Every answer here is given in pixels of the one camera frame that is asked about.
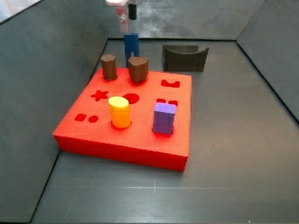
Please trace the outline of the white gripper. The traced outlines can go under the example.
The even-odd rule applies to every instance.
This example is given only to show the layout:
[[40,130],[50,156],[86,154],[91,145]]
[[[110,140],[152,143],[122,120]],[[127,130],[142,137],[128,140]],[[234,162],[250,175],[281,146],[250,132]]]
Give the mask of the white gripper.
[[128,33],[128,19],[136,20],[136,5],[138,0],[106,0],[107,5],[116,8],[116,14],[119,17],[120,32]]

